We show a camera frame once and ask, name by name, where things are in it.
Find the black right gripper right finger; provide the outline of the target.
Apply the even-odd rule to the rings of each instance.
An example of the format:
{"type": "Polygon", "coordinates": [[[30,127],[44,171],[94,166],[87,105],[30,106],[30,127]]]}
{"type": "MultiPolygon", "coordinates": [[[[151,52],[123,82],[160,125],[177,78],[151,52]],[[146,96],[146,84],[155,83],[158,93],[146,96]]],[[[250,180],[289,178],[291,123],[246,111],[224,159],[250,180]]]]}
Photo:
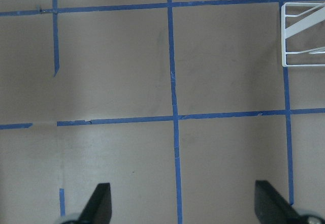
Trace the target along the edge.
{"type": "Polygon", "coordinates": [[[300,215],[266,180],[256,180],[254,211],[260,223],[308,223],[311,215],[300,215]]]}

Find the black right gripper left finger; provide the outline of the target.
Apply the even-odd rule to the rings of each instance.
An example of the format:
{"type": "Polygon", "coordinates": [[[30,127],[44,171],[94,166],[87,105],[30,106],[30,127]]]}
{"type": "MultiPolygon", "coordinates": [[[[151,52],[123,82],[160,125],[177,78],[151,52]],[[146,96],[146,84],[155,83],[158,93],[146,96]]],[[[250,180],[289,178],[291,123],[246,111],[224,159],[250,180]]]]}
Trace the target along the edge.
{"type": "Polygon", "coordinates": [[[109,224],[111,218],[112,200],[110,183],[99,183],[78,217],[77,223],[109,224]]]}

